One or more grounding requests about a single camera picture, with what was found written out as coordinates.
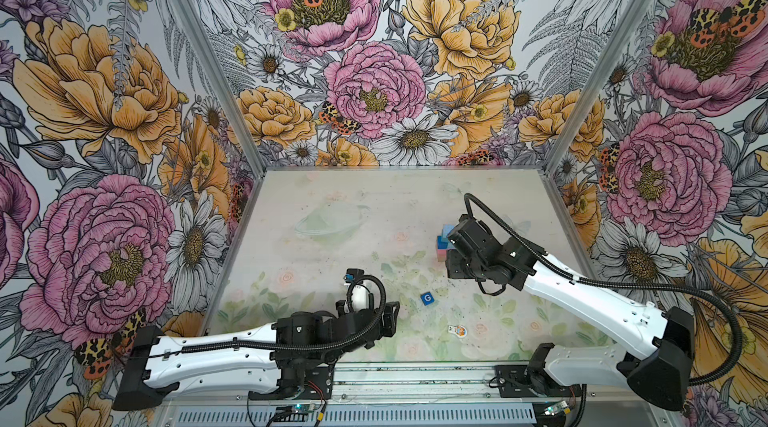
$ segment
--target pink flower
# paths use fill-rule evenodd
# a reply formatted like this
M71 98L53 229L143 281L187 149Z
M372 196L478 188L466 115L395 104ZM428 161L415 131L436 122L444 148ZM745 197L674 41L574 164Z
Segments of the pink flower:
M640 116L619 144L619 192L608 195L616 221L626 217L677 247L696 238L722 211L733 182L714 125L692 112Z
M654 57L644 73L645 86L654 98L713 117L729 112L768 83L768 22L743 38L728 33L704 48L690 44L693 32L688 25L694 10L722 12L738 1L677 0L667 11L668 19L657 22ZM669 34L664 37L668 32L674 34L674 42Z
M53 201L29 237L36 283L24 292L22 325L77 347L110 336L140 309L151 322L170 298L163 276L174 228L165 200L128 175Z
M292 57L296 58L311 58L321 56L324 52L347 49L357 41L367 40L376 31L381 0L347 1L350 6L349 12L342 16L343 18L338 12L328 12L329 16L332 14L333 19L328 19L321 24L313 24L316 19L307 21L306 25L302 24L301 16L293 12L296 10L293 0L267 0L262 4L262 9L269 16L278 14L281 9L283 10L281 15L288 15L285 10L291 10L296 17L296 27L287 30L285 35L298 51L298 56L292 52L286 54L293 54ZM324 6L315 9L320 12Z
M422 70L411 56L387 44L358 44L341 62L326 68L328 102L358 121L360 137L376 139L382 129L421 114L426 100Z
M38 193L14 164L0 159L0 287L16 271L24 231L40 210Z

